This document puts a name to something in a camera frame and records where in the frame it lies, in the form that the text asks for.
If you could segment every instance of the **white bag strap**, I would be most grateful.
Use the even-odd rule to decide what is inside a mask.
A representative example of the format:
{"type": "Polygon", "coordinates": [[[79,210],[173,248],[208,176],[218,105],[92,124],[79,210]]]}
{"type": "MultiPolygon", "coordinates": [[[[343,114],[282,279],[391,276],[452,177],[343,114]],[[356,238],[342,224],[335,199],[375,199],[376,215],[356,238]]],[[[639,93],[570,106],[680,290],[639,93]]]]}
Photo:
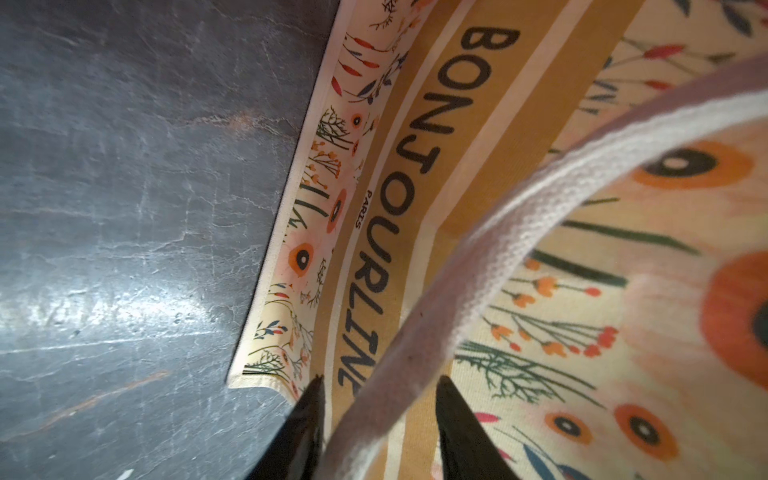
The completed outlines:
{"type": "Polygon", "coordinates": [[[515,188],[459,244],[414,306],[342,417],[315,480],[365,476],[388,431],[453,357],[513,270],[581,202],[674,147],[762,117],[768,117],[768,55],[636,107],[515,188]]]}

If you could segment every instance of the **white speck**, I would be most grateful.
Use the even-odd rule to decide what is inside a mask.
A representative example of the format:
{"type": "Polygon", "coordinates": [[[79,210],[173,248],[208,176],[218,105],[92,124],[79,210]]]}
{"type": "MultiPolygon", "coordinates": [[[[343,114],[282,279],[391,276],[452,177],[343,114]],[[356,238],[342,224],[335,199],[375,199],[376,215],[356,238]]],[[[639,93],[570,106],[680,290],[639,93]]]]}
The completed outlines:
{"type": "Polygon", "coordinates": [[[130,477],[133,472],[134,472],[133,469],[126,470],[125,472],[123,472],[123,475],[120,475],[118,477],[118,480],[125,480],[126,478],[130,477]]]}

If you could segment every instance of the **gray marble surface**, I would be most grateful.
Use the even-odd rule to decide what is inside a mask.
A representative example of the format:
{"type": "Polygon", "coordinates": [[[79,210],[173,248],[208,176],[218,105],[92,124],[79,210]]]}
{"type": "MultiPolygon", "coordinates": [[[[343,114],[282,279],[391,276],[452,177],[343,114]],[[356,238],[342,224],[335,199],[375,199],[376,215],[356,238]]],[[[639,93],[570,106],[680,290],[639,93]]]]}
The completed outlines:
{"type": "Polygon", "coordinates": [[[0,478],[260,457],[224,379],[337,4],[2,2],[0,478]]]}

